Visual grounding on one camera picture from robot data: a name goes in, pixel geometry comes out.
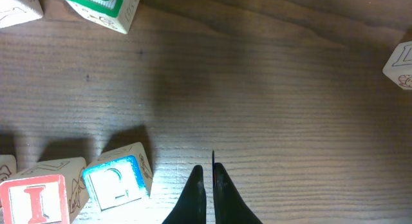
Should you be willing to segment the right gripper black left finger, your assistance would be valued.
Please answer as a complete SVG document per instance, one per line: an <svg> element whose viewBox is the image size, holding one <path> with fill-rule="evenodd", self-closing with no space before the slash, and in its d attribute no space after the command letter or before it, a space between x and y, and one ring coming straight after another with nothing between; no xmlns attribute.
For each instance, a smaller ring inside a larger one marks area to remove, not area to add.
<svg viewBox="0 0 412 224"><path fill-rule="evenodd" d="M163 224L206 224L206 208L203 168L195 165L176 205Z"/></svg>

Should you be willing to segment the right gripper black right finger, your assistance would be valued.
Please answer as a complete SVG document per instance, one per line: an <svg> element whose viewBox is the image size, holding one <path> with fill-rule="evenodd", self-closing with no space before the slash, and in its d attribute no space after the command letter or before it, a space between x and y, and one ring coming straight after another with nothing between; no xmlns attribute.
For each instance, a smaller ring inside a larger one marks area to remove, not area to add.
<svg viewBox="0 0 412 224"><path fill-rule="evenodd" d="M243 201L222 163L212 152L212 186L216 224L262 224Z"/></svg>

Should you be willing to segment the blue 2 block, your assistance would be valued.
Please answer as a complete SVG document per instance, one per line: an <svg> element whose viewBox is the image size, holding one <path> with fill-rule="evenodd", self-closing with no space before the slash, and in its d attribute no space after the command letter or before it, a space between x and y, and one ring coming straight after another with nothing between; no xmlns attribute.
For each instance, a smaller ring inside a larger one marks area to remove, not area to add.
<svg viewBox="0 0 412 224"><path fill-rule="evenodd" d="M153 184L153 172L140 142L102 153L82 177L100 212L149 199Z"/></svg>

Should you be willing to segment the red I block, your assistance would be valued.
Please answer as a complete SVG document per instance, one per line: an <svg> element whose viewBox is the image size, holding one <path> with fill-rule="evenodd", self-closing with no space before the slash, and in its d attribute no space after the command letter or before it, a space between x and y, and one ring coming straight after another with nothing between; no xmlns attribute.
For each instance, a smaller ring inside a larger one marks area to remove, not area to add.
<svg viewBox="0 0 412 224"><path fill-rule="evenodd" d="M72 223L89 200L83 157L36 163L1 183L7 224Z"/></svg>

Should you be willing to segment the red A block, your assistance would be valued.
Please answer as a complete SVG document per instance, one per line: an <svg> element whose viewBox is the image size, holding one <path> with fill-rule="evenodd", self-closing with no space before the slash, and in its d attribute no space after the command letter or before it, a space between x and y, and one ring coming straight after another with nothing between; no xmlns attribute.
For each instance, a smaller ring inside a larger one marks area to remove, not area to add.
<svg viewBox="0 0 412 224"><path fill-rule="evenodd" d="M0 181L3 182L17 172L17 162L14 155L0 155Z"/></svg>

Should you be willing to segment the green R block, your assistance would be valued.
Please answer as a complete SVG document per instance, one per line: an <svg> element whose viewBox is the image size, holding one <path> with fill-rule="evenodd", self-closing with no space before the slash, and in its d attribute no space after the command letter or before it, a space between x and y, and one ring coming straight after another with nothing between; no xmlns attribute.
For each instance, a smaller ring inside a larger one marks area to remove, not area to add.
<svg viewBox="0 0 412 224"><path fill-rule="evenodd" d="M127 34L140 0L65 0L83 18Z"/></svg>

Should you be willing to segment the blue P block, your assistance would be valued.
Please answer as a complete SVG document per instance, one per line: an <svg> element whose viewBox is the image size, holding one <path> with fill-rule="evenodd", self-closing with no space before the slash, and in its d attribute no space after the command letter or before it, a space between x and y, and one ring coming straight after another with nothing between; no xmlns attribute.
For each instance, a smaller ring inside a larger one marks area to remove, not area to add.
<svg viewBox="0 0 412 224"><path fill-rule="evenodd" d="M385 76L405 90L411 90L411 48L411 41L398 44L382 69Z"/></svg>

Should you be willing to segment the red U block lower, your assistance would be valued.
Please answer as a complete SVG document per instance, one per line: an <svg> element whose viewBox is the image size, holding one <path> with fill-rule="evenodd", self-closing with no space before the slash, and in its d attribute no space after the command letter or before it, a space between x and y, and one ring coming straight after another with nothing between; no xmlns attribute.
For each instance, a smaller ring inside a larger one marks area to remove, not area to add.
<svg viewBox="0 0 412 224"><path fill-rule="evenodd" d="M1 0L1 28L42 18L39 0Z"/></svg>

